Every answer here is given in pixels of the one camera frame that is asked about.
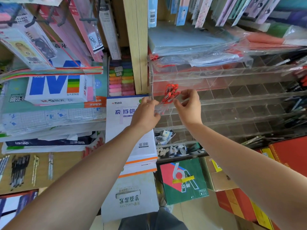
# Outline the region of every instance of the white box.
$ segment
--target white box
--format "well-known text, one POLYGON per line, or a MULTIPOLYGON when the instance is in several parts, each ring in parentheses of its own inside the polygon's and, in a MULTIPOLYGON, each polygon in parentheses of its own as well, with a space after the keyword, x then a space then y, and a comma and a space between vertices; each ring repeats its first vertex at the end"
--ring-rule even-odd
POLYGON ((157 212, 159 202, 152 172, 118 178, 101 206, 104 223, 157 212))
POLYGON ((29 77, 25 100, 34 105, 87 101, 87 75, 29 77))

